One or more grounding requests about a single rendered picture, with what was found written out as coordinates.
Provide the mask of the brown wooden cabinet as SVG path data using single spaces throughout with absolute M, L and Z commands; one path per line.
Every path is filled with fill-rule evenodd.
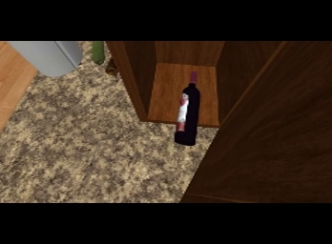
M 181 91 L 194 76 L 197 124 L 219 127 L 281 45 L 280 41 L 108 41 L 138 120 L 175 122 Z

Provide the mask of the green bottle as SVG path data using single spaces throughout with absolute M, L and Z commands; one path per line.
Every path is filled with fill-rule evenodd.
M 94 41 L 92 42 L 92 61 L 97 65 L 101 65 L 106 59 L 104 55 L 104 42 Z

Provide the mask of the grey rounded appliance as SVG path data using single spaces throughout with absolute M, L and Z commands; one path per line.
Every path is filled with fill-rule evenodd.
M 8 44 L 45 76 L 61 76 L 80 64 L 76 41 L 9 41 Z

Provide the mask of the dark wine bottle white label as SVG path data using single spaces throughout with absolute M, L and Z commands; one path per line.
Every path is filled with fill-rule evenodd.
M 174 133 L 174 142 L 184 146 L 196 144 L 197 113 L 199 90 L 196 88 L 196 72 L 193 71 L 188 86 L 181 91 Z

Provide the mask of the brown wooden cabinet door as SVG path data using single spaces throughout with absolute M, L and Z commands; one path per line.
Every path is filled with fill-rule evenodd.
M 332 203 L 332 41 L 280 43 L 228 111 L 181 200 Z

